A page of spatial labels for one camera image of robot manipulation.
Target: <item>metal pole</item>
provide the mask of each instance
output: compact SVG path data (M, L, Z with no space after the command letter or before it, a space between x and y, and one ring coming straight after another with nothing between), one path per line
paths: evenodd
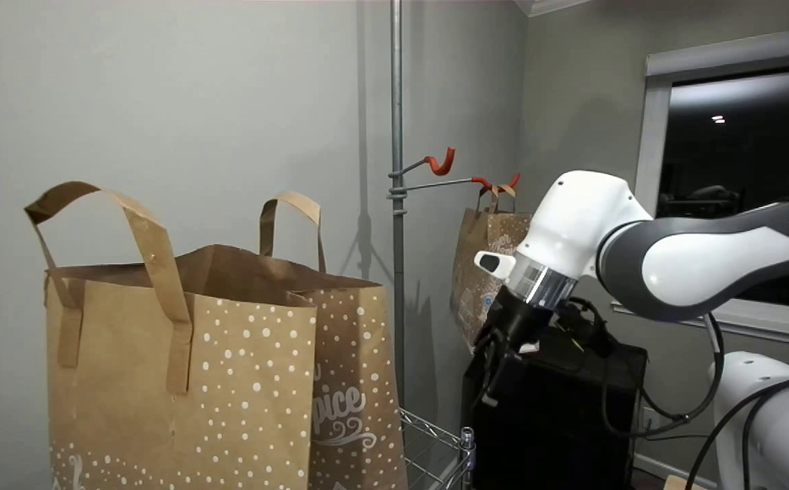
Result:
M392 0L392 221L393 221L393 372L404 401L404 280L403 280L403 3Z

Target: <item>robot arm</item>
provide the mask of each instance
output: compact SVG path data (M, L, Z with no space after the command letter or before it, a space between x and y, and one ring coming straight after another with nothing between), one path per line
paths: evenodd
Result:
M627 186L610 175L567 171L531 218L528 236L509 252L476 252L504 280L499 297L555 314L582 275L644 319L694 319L736 292L789 275L789 201L720 221L652 221ZM509 338L525 323L512 319Z

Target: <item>paper bag handle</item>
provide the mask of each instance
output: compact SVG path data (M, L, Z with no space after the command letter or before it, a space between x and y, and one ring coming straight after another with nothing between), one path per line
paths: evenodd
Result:
M124 221L131 226L131 233L135 240L135 247L143 258L143 270L148 275L148 282L155 289L157 305L168 316L173 333L172 333L172 354L168 354L168 393L188 393L191 378L191 354L192 354L192 319L184 301L180 270L173 261L168 232L151 218L148 210L143 210L138 201L113 192L101 191L89 183L61 183L49 188L37 201L26 203L23 212L33 221L33 229L37 233L45 267L57 271L57 265L51 258L51 251L40 233L40 224L59 216L70 201L101 192L116 201L124 212ZM64 280L53 275L53 292L59 297L59 305L64 310L61 326L59 326L59 365L75 368L78 365L78 339L82 339L82 305L75 295L67 292Z
M274 252L274 226L278 226L278 203L287 203L298 210L314 229L314 256L317 256L317 271L323 271L323 247L321 247L321 207L317 201L306 198L304 192L286 191L274 198L267 198L259 216L259 251L261 256Z

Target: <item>white wall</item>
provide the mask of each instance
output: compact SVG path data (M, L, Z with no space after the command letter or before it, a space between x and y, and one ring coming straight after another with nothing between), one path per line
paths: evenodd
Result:
M536 207L566 168L599 168L633 186L644 94L644 58L712 41L789 30L789 3L776 0L592 0L531 20L525 58L525 130L520 168L525 203ZM607 310L610 297L591 280L591 297L610 326L649 354L646 390L669 410L694 409L708 390L703 333ZM762 350L789 363L789 346L729 335L725 348ZM709 418L678 436L699 436ZM689 469L699 437L641 444L638 452Z
M460 175L514 171L523 36L512 3L404 5L404 161L457 143ZM256 247L261 201L297 188L323 203L328 267L389 282L389 90L389 3L0 0L0 490L49 480L44 261L22 207L93 180L148 203L176 251ZM465 346L446 285L471 201L407 198L407 406L448 427ZM49 236L61 261L132 258L98 203Z

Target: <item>paper bag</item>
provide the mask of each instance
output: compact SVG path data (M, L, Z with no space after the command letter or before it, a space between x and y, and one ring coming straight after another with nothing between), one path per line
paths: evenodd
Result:
M37 226L87 192L123 207L143 265L53 265ZM83 183L26 216L49 261L53 486L306 486L321 307L287 289L323 289L313 270L219 246L173 258L146 210Z
M494 186L489 192L478 192L476 210L465 210L460 221L448 305L468 346L472 346L483 326L486 307L499 289L499 280L472 265L476 251L512 251L528 233L528 221L523 216L498 207L504 197L514 198L514 188Z
M272 252L278 203L291 203L314 226L317 275L323 275L321 210L301 192L279 192L261 210L261 252ZM294 289L294 300L317 307L310 486L404 486L403 432L385 292L378 282L323 275L332 282Z

